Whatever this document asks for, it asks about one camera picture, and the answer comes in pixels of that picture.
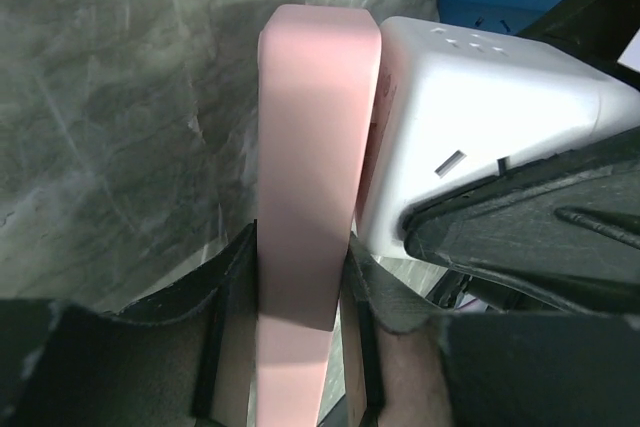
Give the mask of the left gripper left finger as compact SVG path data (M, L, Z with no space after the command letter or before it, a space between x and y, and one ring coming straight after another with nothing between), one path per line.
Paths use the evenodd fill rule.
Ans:
M1 304L5 426L243 426L255 358L256 228L117 313Z

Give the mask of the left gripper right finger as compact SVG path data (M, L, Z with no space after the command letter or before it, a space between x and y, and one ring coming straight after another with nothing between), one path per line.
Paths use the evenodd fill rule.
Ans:
M442 310L351 239L340 318L352 426L639 422L635 316Z

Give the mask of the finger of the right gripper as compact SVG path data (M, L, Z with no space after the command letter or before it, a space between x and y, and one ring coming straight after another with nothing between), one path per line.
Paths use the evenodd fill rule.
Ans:
M639 311L639 131L416 207L412 257L573 312Z
M623 82L639 74L618 63L639 29L639 0L562 0L518 33L605 72Z

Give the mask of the white cube adapter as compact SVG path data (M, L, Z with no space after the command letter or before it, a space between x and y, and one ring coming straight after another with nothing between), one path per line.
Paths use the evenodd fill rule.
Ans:
M395 16L356 208L378 256L404 258L418 204L639 123L639 92L542 42Z

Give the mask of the pink power strip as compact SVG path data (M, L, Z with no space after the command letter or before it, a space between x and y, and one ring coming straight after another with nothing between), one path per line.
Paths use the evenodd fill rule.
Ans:
M364 9L283 5L259 36L260 426L318 420L380 57Z

